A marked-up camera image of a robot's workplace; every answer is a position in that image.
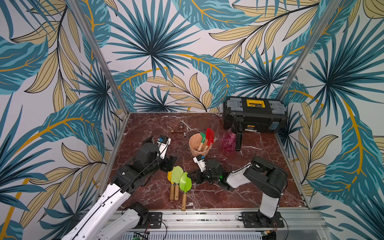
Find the red toy shovel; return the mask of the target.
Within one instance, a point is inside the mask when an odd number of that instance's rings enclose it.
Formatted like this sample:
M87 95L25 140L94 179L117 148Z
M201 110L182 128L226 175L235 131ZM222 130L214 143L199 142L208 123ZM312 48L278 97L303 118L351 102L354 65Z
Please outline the red toy shovel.
M214 138L215 138L215 132L212 129L207 128L207 132L206 132L207 144L204 147L205 151L208 150L211 147L211 145L214 143Z

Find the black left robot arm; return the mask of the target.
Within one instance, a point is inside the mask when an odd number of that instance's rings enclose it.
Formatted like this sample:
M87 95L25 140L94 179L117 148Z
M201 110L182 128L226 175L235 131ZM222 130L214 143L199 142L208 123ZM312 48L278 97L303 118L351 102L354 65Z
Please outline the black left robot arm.
M118 170L102 196L63 239L116 240L138 224L144 224L148 219L148 210L139 203L111 224L108 221L157 171L167 173L173 170L177 157L166 156L170 144L171 138L166 136L160 136L157 142L153 142L153 137L146 139L133 159Z

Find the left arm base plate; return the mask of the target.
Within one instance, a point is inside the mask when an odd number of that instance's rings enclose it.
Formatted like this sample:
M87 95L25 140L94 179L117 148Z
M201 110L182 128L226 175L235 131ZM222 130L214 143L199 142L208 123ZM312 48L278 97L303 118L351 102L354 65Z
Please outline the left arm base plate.
M163 213L148 212L140 217L139 223L134 229L160 229L162 227Z

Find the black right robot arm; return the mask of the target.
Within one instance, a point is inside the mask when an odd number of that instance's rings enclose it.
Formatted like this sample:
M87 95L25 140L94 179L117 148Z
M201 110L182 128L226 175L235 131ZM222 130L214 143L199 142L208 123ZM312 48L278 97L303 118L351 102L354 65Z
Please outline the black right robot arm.
M259 210L247 217L242 214L243 220L255 227L275 228L279 221L275 220L277 209L283 192L288 186L288 174L273 163L254 157L244 167L227 172L223 165L214 159L206 159L199 155L194 158L199 169L188 174L192 182L200 185L205 182L217 184L226 191L232 191L246 184L253 184L262 193Z

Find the green toy rake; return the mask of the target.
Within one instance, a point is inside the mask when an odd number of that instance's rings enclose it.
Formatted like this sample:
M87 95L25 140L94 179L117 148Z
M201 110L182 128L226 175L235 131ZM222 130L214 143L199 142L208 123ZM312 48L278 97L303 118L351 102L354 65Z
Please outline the green toy rake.
M198 146L198 148L197 148L197 151L198 151L198 152L200 152L200 151L202 150L203 145L204 145L204 143L205 143L205 141L206 141L206 134L200 132L200 136L202 137L202 140L201 140L201 142L200 142L200 144L199 144L199 146Z

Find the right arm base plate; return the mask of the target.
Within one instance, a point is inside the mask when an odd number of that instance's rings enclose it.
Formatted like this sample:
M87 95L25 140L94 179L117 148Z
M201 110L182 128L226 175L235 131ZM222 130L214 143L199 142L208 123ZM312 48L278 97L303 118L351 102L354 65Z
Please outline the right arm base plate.
M244 228L284 228L284 220L280 212L276 212L272 218L264 216L257 212L241 212L238 221L242 222Z

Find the pink spray bottle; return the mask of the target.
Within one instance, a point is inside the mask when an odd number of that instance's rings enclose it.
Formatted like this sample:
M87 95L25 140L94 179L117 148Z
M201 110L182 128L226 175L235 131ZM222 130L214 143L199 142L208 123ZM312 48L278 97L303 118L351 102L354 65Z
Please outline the pink spray bottle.
M234 153L241 150L243 140L243 122L243 117L234 116L231 127L221 140L221 147L226 152Z

